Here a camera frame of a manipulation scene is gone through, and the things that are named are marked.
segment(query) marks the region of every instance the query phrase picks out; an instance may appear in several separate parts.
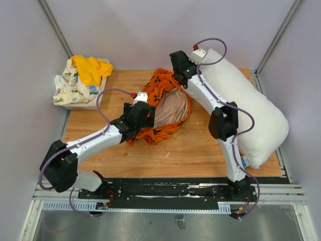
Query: orange cloth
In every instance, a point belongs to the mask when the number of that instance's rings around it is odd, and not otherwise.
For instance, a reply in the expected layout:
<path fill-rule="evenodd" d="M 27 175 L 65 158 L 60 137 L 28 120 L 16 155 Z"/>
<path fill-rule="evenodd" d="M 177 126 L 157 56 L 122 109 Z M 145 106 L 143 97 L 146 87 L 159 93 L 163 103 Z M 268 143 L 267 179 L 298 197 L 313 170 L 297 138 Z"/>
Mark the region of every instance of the orange cloth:
<path fill-rule="evenodd" d="M 191 99 L 181 88 L 179 83 L 173 78 L 173 73 L 171 71 L 158 68 L 155 70 L 149 83 L 145 85 L 141 91 L 147 92 L 147 103 L 151 106 L 156 106 L 157 109 L 160 100 L 166 95 L 166 93 L 174 88 L 178 88 L 186 96 L 188 104 L 188 112 L 186 116 L 178 122 L 170 123 L 162 127 L 142 128 L 141 132 L 136 136 L 136 140 L 144 138 L 149 144 L 156 145 L 160 141 L 172 137 L 172 134 L 177 131 L 182 126 L 183 122 L 190 116 Z"/>

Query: gray wall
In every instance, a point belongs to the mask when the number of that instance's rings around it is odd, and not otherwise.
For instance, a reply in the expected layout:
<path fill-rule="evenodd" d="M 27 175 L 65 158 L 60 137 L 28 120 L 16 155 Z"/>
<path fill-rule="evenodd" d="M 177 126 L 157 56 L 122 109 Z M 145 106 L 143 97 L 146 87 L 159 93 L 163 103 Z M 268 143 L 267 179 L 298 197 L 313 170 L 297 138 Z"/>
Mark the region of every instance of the gray wall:
<path fill-rule="evenodd" d="M 293 0 L 47 2 L 73 54 L 107 58 L 115 68 L 171 67 L 171 52 L 218 37 L 230 62 L 256 69 Z"/>
<path fill-rule="evenodd" d="M 296 183 L 303 186 L 321 237 L 321 1 L 305 1 L 261 73 L 264 93 L 290 124 L 281 146 Z"/>
<path fill-rule="evenodd" d="M 67 57 L 36 0 L 2 3 L 0 34 L 0 240 L 17 240 L 66 115 L 52 94 Z"/>

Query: cable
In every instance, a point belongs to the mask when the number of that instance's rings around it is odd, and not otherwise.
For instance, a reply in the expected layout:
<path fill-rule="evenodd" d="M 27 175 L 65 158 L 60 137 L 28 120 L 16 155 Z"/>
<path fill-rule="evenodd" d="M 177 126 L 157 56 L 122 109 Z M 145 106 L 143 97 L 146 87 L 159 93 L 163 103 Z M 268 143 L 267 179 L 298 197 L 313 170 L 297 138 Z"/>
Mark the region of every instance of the cable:
<path fill-rule="evenodd" d="M 246 110 L 243 110 L 243 109 L 241 109 L 241 108 L 239 108 L 239 107 L 236 107 L 236 106 L 233 106 L 233 105 L 230 105 L 230 104 L 228 104 L 228 103 L 224 103 L 223 101 L 221 101 L 221 100 L 213 93 L 213 91 L 207 86 L 207 84 L 204 83 L 204 81 L 203 81 L 203 79 L 202 79 L 202 77 L 201 77 L 201 74 L 200 74 L 200 66 L 202 66 L 202 65 L 208 66 L 208 65 L 217 64 L 217 63 L 219 63 L 220 61 L 222 61 L 222 60 L 224 59 L 224 57 L 226 56 L 226 53 L 227 53 L 227 46 L 226 46 L 225 42 L 224 42 L 223 40 L 221 40 L 221 39 L 218 39 L 218 38 L 203 39 L 203 40 L 199 41 L 196 45 L 198 45 L 198 44 L 200 44 L 200 43 L 202 43 L 202 42 L 208 41 L 208 40 L 216 40 L 216 41 L 221 42 L 221 43 L 224 45 L 225 51 L 224 51 L 224 54 L 222 55 L 222 57 L 221 57 L 219 60 L 217 60 L 217 61 L 215 61 L 215 62 L 213 62 L 213 63 L 200 63 L 200 64 L 197 65 L 197 67 L 196 67 L 196 72 L 197 72 L 198 78 L 200 79 L 200 82 L 204 85 L 204 87 L 210 92 L 210 94 L 212 95 L 212 97 L 213 97 L 218 103 L 220 103 L 220 104 L 222 104 L 222 105 L 225 105 L 225 106 L 227 106 L 227 107 L 230 107 L 230 108 L 232 108 L 232 109 L 236 109 L 237 111 L 240 111 L 240 112 L 246 114 L 247 116 L 250 117 L 250 119 L 251 119 L 251 121 L 252 121 L 252 125 L 251 125 L 251 127 L 250 127 L 249 129 L 237 133 L 237 134 L 233 137 L 233 139 L 232 139 L 232 151 L 233 151 L 233 157 L 234 157 L 234 161 L 235 161 L 235 163 L 236 163 L 236 166 L 237 166 L 242 172 L 244 172 L 246 175 L 248 175 L 249 177 L 251 177 L 251 178 L 256 182 L 256 184 L 257 184 L 257 199 L 256 199 L 255 203 L 253 204 L 253 206 L 251 207 L 251 209 L 250 209 L 244 216 L 242 216 L 242 217 L 240 218 L 240 219 L 244 219 L 244 218 L 246 218 L 246 217 L 253 211 L 253 209 L 257 206 L 257 203 L 258 203 L 258 201 L 259 201 L 259 199 L 260 199 L 260 185 L 259 185 L 259 182 L 258 182 L 258 180 L 256 179 L 256 177 L 254 177 L 252 174 L 248 173 L 248 172 L 247 172 L 244 168 L 242 168 L 241 165 L 238 163 L 237 158 L 236 158 L 236 151 L 235 151 L 235 141 L 236 141 L 236 138 L 237 138 L 238 136 L 240 136 L 240 135 L 242 135 L 242 134 L 244 134 L 244 133 L 247 133 L 247 132 L 251 131 L 251 130 L 254 128 L 255 120 L 254 120 L 253 116 L 252 116 L 249 112 L 247 112 Z"/>
<path fill-rule="evenodd" d="M 107 192 L 110 194 L 110 200 L 109 200 L 109 207 L 110 207 L 110 206 L 111 206 L 111 203 L 112 203 L 113 200 L 114 200 L 114 192 L 111 191 L 111 190 L 108 190 Z"/>
<path fill-rule="evenodd" d="M 247 210 L 248 210 L 249 203 L 250 203 L 249 195 L 246 194 L 245 198 L 247 200 L 246 204 L 244 206 L 242 206 L 242 207 L 239 207 L 238 209 L 231 209 L 231 212 L 239 212 L 239 211 L 244 210 L 246 207 L 247 207 Z"/>
<path fill-rule="evenodd" d="M 97 96 L 97 100 L 96 100 L 97 110 L 98 110 L 98 112 L 101 114 L 101 116 L 107 121 L 107 126 L 106 126 L 106 128 L 105 128 L 102 132 L 98 133 L 97 135 L 95 135 L 95 136 L 93 136 L 93 137 L 91 137 L 91 138 L 88 138 L 88 139 L 86 139 L 86 140 L 84 140 L 84 141 L 82 141 L 82 142 L 80 142 L 80 143 L 78 143 L 78 144 L 74 144 L 74 145 L 72 145 L 72 146 L 66 147 L 66 148 L 58 151 L 57 153 L 53 154 L 53 155 L 46 161 L 46 163 L 45 163 L 44 166 L 42 167 L 42 169 L 41 169 L 41 171 L 40 171 L 40 174 L 39 174 L 38 182 L 39 182 L 39 186 L 40 186 L 42 189 L 44 189 L 44 190 L 53 189 L 53 187 L 45 187 L 45 186 L 43 185 L 43 183 L 42 183 L 42 178 L 43 178 L 43 175 L 44 175 L 44 172 L 45 172 L 46 168 L 50 165 L 50 163 L 51 163 L 57 156 L 59 156 L 60 154 L 66 152 L 66 151 L 68 151 L 68 150 L 70 150 L 70 149 L 76 148 L 77 145 L 83 145 L 83 144 L 85 144 L 85 143 L 87 143 L 87 142 L 89 142 L 89 141 L 92 141 L 93 139 L 95 139 L 95 138 L 103 135 L 106 131 L 108 131 L 108 129 L 109 129 L 109 127 L 110 127 L 110 120 L 109 120 L 109 119 L 104 115 L 104 113 L 101 111 L 101 109 L 100 109 L 100 107 L 99 107 L 99 99 L 100 99 L 100 97 L 101 97 L 104 93 L 106 93 L 107 91 L 111 91 L 111 90 L 117 90 L 117 91 L 123 92 L 123 93 L 125 93 L 125 94 L 129 94 L 129 95 L 132 96 L 132 97 L 133 97 L 133 94 L 134 94 L 134 93 L 130 93 L 130 92 L 127 92 L 127 91 L 125 91 L 125 90 L 123 90 L 123 89 L 119 89 L 119 88 L 109 88 L 109 89 L 103 90 L 103 91 Z M 73 206 L 72 201 L 71 201 L 72 193 L 73 193 L 74 190 L 75 190 L 75 188 L 73 188 L 73 189 L 71 190 L 71 192 L 70 192 L 70 195 L 69 195 L 69 204 L 70 204 L 70 206 L 71 206 L 71 209 L 72 209 L 75 213 L 77 213 L 77 214 L 79 214 L 79 215 L 81 215 L 81 216 L 84 216 L 84 217 L 93 217 L 93 216 L 94 216 L 94 217 L 99 217 L 99 216 L 102 216 L 102 215 L 104 214 L 104 213 L 103 213 L 103 214 L 88 215 L 88 214 L 84 214 L 84 213 L 81 213 L 81 212 L 77 211 L 77 210 L 75 209 L 75 207 Z"/>

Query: wooden table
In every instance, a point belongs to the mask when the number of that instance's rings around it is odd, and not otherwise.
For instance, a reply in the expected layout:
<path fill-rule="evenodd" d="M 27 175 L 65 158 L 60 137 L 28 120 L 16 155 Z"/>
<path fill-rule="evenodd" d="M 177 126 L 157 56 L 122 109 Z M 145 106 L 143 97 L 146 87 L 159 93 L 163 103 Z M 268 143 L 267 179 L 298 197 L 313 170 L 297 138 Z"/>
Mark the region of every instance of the wooden table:
<path fill-rule="evenodd" d="M 241 69 L 252 81 L 250 71 Z M 138 92 L 148 83 L 153 70 L 113 70 L 106 88 L 122 88 Z M 113 120 L 122 114 L 124 102 L 132 98 L 118 91 L 104 94 L 101 109 Z M 208 131 L 209 114 L 194 100 L 192 112 L 173 137 L 156 146 L 145 140 L 107 148 L 80 165 L 81 169 L 96 170 L 106 177 L 223 177 L 226 167 L 217 141 Z M 106 125 L 97 111 L 72 110 L 65 142 L 89 135 Z M 281 176 L 275 154 L 259 170 L 247 168 L 255 176 Z"/>

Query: yellow towel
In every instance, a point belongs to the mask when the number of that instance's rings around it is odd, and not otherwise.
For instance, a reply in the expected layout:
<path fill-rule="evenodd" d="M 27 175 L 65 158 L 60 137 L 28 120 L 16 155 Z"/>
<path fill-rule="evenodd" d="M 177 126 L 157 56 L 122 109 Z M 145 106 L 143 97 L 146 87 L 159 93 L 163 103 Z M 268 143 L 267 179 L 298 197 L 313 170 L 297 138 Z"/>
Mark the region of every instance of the yellow towel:
<path fill-rule="evenodd" d="M 85 59 L 82 55 L 71 57 L 72 65 L 76 66 L 80 80 L 86 85 L 100 86 L 101 80 L 111 75 L 113 66 L 105 63 L 103 59 L 90 57 Z"/>

